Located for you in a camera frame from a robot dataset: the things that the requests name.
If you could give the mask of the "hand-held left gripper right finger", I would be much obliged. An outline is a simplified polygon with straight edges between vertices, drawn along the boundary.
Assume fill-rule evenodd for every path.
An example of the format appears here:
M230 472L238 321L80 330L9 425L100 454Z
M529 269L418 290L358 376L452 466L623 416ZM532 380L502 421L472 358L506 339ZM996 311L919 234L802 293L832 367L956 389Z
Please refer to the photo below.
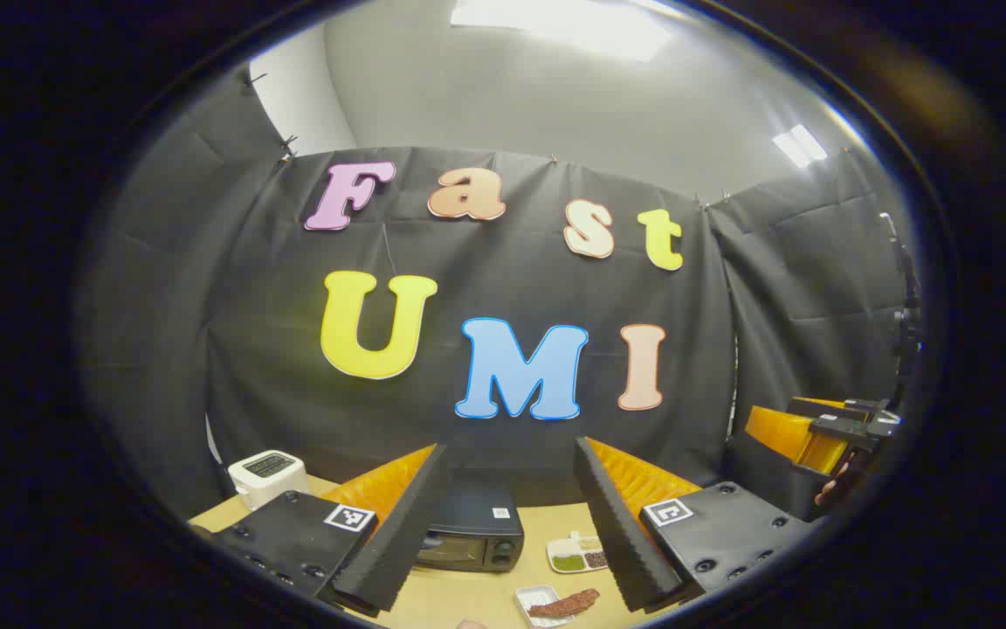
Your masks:
M597 439L576 439L572 461L631 612L658 612L729 589L770 568L814 528L739 483L699 488Z

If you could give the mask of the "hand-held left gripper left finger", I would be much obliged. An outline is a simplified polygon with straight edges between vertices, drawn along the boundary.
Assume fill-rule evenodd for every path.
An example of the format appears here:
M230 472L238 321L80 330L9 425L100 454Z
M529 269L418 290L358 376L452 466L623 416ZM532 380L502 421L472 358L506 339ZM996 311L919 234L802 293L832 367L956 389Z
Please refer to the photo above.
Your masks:
M375 617L394 608L448 488L447 447L425 446L320 496L284 491L210 544L284 596Z

